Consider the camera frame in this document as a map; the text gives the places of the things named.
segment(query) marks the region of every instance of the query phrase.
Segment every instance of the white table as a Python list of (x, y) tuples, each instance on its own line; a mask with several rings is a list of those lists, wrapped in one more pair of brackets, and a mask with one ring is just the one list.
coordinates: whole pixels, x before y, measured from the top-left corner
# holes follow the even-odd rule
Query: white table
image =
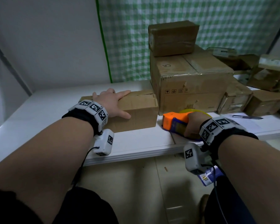
[[(94, 91), (100, 93), (110, 87), (115, 91), (152, 88), (150, 82), (145, 80), (37, 91), (0, 127), (0, 161), (42, 129), (60, 119), (80, 97), (92, 95)], [(183, 146), (189, 141), (162, 130), (161, 120), (162, 117), (159, 116), (154, 128), (115, 133), (111, 154), (100, 157), (90, 152), (85, 165), (182, 152)], [(280, 137), (280, 115), (265, 116), (262, 120), (253, 121), (257, 121), (261, 127), (261, 132), (256, 133), (260, 140)]]

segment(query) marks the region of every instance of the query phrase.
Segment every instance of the green curtain trim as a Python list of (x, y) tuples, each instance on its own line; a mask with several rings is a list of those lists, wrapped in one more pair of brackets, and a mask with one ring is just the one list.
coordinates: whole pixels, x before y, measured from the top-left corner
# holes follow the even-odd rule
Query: green curtain trim
[(110, 65), (109, 65), (109, 59), (108, 59), (108, 53), (107, 53), (107, 47), (106, 47), (105, 38), (104, 38), (104, 33), (103, 33), (103, 27), (102, 27), (102, 23), (101, 23), (100, 6), (99, 6), (99, 3), (98, 3), (98, 0), (96, 0), (96, 11), (97, 11), (97, 14), (98, 14), (98, 23), (100, 24), (101, 36), (102, 36), (102, 41), (103, 41), (104, 50), (105, 50), (105, 55), (106, 55), (106, 60), (107, 60), (107, 65), (108, 65), (108, 71), (109, 71), (110, 82), (113, 83), (113, 81), (112, 81), (112, 76), (111, 76), (111, 71), (110, 71)]

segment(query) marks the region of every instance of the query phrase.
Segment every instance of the shoe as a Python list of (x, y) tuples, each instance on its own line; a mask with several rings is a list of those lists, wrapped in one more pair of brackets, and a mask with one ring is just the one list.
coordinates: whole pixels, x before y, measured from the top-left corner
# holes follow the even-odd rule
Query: shoe
[(197, 222), (197, 224), (205, 224), (204, 210), (205, 210), (208, 198), (209, 198), (209, 194), (204, 194), (200, 199), (200, 202), (198, 204), (198, 222)]

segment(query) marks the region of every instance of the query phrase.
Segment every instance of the gingham fabric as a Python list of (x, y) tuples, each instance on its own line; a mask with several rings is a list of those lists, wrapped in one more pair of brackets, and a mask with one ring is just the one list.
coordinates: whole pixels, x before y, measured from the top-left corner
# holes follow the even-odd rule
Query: gingham fabric
[(202, 48), (261, 54), (278, 30), (280, 0), (98, 0), (113, 82), (150, 79), (150, 24), (190, 20)]

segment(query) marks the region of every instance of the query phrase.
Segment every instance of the forearm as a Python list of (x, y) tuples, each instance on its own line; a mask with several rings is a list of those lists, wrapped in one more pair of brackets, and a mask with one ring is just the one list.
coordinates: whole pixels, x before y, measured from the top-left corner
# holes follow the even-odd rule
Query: forearm
[(16, 192), (44, 222), (52, 222), (92, 138), (88, 122), (58, 120), (0, 162), (0, 189)]
[(280, 223), (280, 151), (250, 137), (232, 135), (219, 160), (257, 223)]

